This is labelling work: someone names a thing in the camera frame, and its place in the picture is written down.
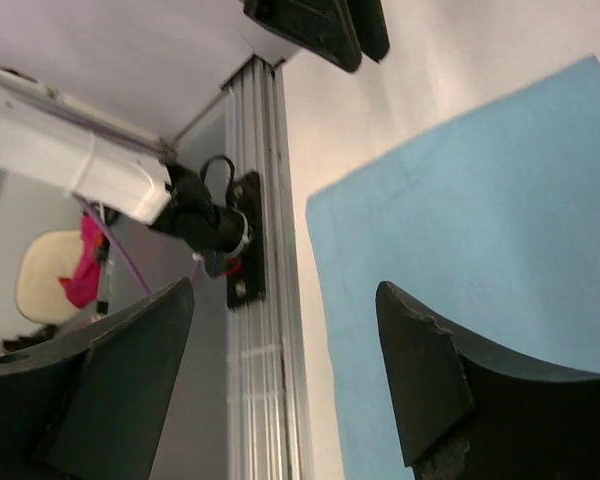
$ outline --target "blue cloth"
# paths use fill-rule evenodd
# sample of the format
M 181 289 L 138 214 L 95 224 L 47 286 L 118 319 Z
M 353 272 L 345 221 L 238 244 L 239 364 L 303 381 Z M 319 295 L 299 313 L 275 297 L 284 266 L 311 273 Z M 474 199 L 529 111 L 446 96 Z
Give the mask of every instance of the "blue cloth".
M 550 362 L 600 372 L 600 64 L 430 130 L 313 196 L 348 480 L 402 480 L 374 297 L 389 280 Z

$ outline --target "bolt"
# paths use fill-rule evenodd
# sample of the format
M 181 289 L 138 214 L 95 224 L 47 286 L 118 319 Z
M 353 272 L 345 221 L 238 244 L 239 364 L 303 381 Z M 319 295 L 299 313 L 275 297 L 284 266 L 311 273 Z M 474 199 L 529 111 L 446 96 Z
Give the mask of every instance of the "bolt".
M 247 294 L 247 286 L 245 283 L 240 280 L 236 283 L 236 295 L 240 298 L 244 297 Z

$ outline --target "white table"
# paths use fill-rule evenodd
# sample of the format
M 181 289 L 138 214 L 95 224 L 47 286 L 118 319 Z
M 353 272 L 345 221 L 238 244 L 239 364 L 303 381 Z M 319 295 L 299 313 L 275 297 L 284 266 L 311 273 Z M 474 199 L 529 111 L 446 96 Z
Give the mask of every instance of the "white table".
M 307 198 L 422 131 L 596 53 L 600 0 L 383 0 L 387 59 L 283 69 L 316 479 L 344 478 Z

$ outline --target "white wall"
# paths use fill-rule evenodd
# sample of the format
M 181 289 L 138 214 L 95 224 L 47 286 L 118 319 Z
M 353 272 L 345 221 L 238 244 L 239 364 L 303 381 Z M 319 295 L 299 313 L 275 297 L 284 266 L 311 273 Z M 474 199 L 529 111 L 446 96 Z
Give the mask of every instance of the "white wall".
M 17 175 L 0 182 L 0 339 L 31 333 L 40 326 L 16 308 L 20 260 L 38 235 L 79 228 L 80 209 L 60 190 Z

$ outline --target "pink garment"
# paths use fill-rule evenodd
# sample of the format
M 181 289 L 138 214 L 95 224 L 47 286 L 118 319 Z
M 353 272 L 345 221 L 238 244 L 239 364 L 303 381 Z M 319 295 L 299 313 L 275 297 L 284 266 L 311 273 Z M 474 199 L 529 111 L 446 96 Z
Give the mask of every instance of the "pink garment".
M 81 229 L 84 244 L 82 257 L 72 278 L 59 278 L 67 299 L 77 308 L 84 308 L 98 297 L 100 263 L 96 262 L 95 249 L 99 246 L 102 233 L 89 215 L 82 217 Z

